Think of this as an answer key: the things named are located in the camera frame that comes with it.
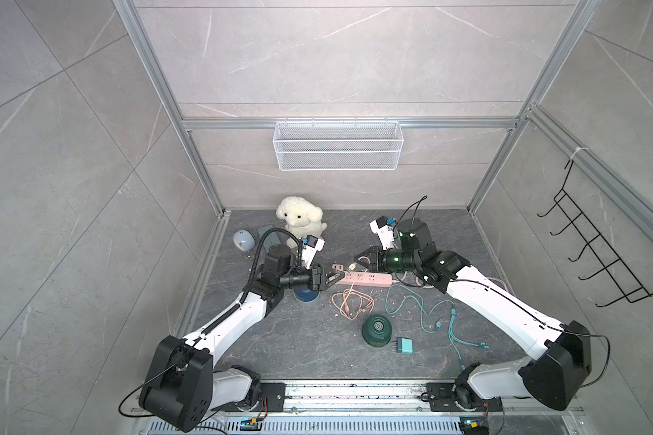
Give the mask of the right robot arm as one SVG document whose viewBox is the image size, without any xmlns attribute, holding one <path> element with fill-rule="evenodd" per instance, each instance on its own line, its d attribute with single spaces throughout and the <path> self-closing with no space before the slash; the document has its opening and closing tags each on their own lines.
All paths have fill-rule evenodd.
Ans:
<svg viewBox="0 0 653 435">
<path fill-rule="evenodd" d="M 473 308 L 524 350 L 524 357 L 500 364 L 469 364 L 455 379 L 456 405 L 473 411 L 495 398 L 531 397 L 563 411 L 576 393 L 591 386 L 593 333 L 581 323 L 564 324 L 497 286 L 452 250 L 437 248 L 417 217 L 378 217 L 369 224 L 376 246 L 355 255 L 373 273 L 410 272 L 426 285 Z"/>
</svg>

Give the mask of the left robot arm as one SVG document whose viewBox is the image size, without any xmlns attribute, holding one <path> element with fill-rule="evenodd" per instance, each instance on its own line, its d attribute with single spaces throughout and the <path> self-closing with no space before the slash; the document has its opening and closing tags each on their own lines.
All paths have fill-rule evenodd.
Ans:
<svg viewBox="0 0 653 435">
<path fill-rule="evenodd" d="M 156 417 L 189 432 L 201 426 L 210 410 L 230 404 L 252 409 L 261 402 L 259 374 L 238 365 L 216 371 L 219 359 L 278 306 L 286 290 L 304 287 L 320 293 L 345 275 L 315 263 L 315 255 L 324 248 L 322 237 L 290 239 L 295 248 L 277 244 L 266 255 L 255 254 L 246 285 L 214 319 L 158 344 L 145 381 L 134 389 L 144 418 Z"/>
</svg>

